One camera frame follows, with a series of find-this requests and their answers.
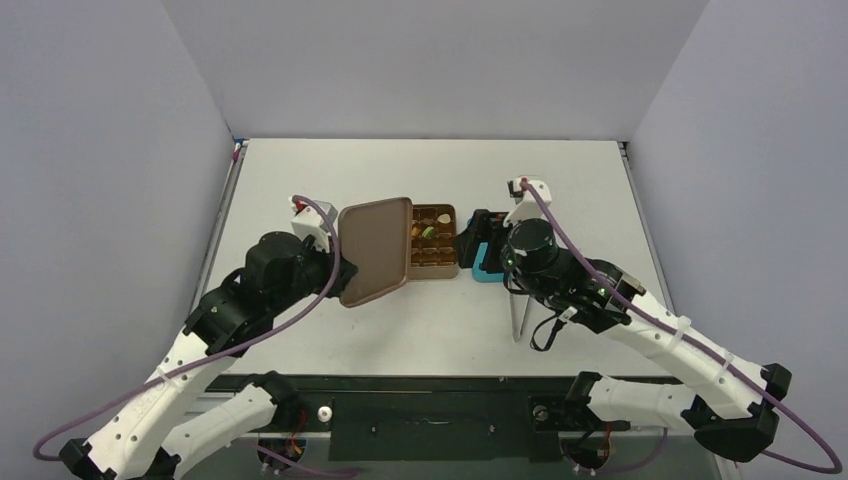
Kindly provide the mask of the gold tin lid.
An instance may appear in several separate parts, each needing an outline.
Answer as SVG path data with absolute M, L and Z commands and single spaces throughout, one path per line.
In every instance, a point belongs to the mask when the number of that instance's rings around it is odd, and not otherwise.
M 406 285 L 412 213 L 407 197 L 352 205 L 340 212 L 341 255 L 357 267 L 340 295 L 341 305 L 359 307 Z

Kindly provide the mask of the gold cookie tin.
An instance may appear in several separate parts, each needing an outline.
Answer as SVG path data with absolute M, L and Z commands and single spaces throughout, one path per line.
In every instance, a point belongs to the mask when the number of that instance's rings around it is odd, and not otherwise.
M 450 223 L 437 222 L 437 217 L 443 213 L 451 215 Z M 422 227 L 423 230 L 433 226 L 437 234 L 432 239 L 413 238 L 411 231 L 416 226 Z M 410 236 L 410 281 L 450 280 L 458 275 L 459 266 L 455 251 L 457 217 L 453 205 L 414 204 Z

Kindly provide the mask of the metal tongs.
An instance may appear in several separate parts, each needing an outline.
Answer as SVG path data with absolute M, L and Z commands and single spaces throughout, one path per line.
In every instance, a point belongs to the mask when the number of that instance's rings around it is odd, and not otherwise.
M 512 339 L 518 343 L 525 332 L 526 323 L 531 312 L 531 299 L 527 296 L 509 294 Z

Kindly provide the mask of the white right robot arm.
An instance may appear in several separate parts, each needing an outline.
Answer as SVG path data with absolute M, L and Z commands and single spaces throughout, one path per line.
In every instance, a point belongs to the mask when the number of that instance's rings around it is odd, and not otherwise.
M 668 376 L 651 383 L 579 373 L 563 402 L 566 418 L 578 427 L 627 422 L 688 432 L 708 451 L 736 462 L 766 453 L 791 373 L 720 348 L 625 270 L 560 245 L 556 236 L 555 223 L 543 216 L 478 210 L 455 245 L 462 268 L 483 252 L 486 272 L 501 274 L 510 293 L 547 308 L 553 332 L 575 324 Z

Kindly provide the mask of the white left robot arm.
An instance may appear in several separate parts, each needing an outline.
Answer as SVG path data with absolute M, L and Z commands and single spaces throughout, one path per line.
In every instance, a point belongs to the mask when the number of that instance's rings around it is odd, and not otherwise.
M 354 274 L 338 235 L 270 232 L 246 253 L 242 267 L 205 293 L 147 382 L 118 401 L 120 411 L 88 438 L 71 439 L 59 460 L 80 479 L 174 479 L 188 456 L 166 442 L 207 386 L 244 353 L 274 333 L 275 319 L 302 299 L 299 321 Z

